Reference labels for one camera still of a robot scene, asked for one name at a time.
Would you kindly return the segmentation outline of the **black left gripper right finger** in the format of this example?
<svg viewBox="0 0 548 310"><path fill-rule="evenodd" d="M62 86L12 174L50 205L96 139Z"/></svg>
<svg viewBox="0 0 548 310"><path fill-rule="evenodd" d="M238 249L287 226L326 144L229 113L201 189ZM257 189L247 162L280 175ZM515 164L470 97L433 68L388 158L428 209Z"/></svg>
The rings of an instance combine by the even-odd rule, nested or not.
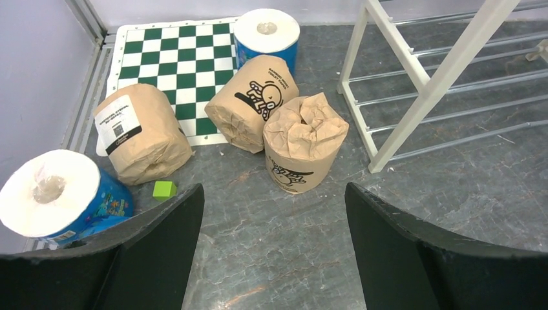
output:
<svg viewBox="0 0 548 310"><path fill-rule="evenodd" d="M356 183L345 206L368 309L546 309L547 254L482 242Z"/></svg>

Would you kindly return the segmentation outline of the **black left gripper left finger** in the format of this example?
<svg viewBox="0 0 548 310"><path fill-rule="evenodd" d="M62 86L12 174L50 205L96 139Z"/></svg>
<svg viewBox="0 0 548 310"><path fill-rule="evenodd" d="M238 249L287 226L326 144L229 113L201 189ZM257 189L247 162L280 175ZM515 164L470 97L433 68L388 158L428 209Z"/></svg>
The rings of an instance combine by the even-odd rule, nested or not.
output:
<svg viewBox="0 0 548 310"><path fill-rule="evenodd" d="M180 309L204 212L197 183L92 236L1 256L2 309Z"/></svg>

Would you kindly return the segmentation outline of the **brown paper roll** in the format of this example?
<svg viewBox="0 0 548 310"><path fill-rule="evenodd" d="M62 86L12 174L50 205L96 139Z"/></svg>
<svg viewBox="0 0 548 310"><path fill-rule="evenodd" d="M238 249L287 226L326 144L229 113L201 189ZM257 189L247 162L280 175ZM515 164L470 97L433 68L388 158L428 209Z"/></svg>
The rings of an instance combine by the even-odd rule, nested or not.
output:
<svg viewBox="0 0 548 310"><path fill-rule="evenodd" d="M290 194L315 188L329 173L348 129L323 92L283 104L263 130L271 179Z"/></svg>

